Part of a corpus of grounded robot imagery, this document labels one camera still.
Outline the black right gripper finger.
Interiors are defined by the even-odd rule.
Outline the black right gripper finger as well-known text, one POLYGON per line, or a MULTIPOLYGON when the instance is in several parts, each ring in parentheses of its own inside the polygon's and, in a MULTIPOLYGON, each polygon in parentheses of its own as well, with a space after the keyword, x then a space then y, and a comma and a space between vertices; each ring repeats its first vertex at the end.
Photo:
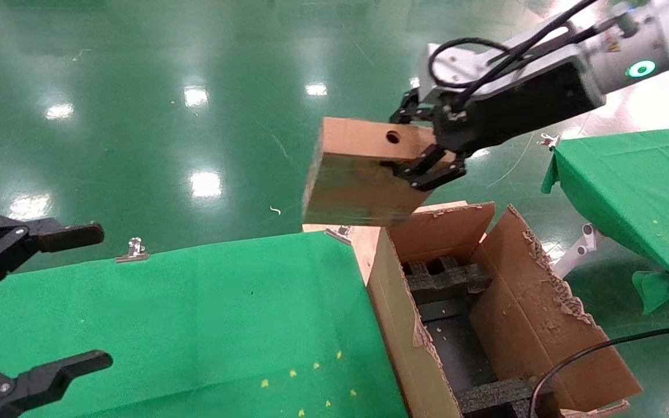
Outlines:
POLYGON ((390 169, 394 177, 401 178, 414 190, 431 192, 466 174, 466 153, 455 153, 452 161, 441 163, 444 156, 451 153, 443 146, 430 145, 415 159, 406 162, 381 161, 380 166, 390 169))
POLYGON ((408 125, 412 122, 434 122, 434 106, 420 105, 419 88, 404 92, 401 103, 390 116, 391 124, 408 125))

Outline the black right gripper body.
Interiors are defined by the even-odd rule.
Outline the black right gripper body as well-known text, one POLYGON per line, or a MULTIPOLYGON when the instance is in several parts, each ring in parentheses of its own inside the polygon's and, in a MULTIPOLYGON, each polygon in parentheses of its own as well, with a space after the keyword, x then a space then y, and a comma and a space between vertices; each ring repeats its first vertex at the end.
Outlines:
POLYGON ((481 87, 491 71, 488 55, 436 59, 436 143, 452 153, 490 146, 603 106, 598 85, 581 55, 549 55, 513 63, 481 87))

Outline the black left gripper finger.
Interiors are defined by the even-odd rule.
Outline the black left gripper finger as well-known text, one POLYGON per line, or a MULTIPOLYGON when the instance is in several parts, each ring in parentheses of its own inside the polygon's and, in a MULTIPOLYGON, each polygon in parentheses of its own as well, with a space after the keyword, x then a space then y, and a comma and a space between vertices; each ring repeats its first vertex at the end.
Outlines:
POLYGON ((96 222, 63 226, 54 218, 19 221, 0 216, 0 282, 38 253, 56 253, 103 243, 96 222))
POLYGON ((43 363, 16 377, 0 372, 0 417, 19 417, 27 411, 63 399, 74 379, 107 369, 113 358, 91 350, 56 362, 43 363))

